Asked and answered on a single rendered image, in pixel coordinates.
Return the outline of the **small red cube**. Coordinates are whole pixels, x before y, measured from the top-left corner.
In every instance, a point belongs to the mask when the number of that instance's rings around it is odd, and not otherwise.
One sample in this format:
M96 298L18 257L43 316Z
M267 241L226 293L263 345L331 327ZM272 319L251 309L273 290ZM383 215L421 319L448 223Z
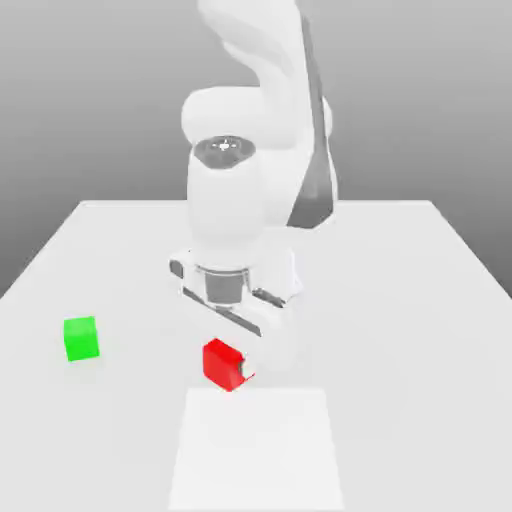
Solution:
M238 371L241 361L239 350L214 338L203 346L203 374L221 389L232 392L248 380L243 380Z

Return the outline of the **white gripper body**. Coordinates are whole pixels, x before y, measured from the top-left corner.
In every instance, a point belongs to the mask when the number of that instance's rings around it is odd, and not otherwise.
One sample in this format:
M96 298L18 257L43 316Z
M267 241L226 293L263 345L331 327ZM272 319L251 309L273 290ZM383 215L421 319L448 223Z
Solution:
M239 350L255 369L290 370L298 356L298 333L291 307L276 305L242 291L234 305L213 304L186 286L181 287L187 326L206 340L218 338Z

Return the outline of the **small green cube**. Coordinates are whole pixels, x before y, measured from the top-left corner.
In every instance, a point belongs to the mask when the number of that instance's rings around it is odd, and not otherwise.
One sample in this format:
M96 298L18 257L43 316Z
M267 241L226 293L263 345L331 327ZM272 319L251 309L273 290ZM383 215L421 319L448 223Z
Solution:
M69 361L91 359L100 355L96 321L93 316L65 319L63 336Z

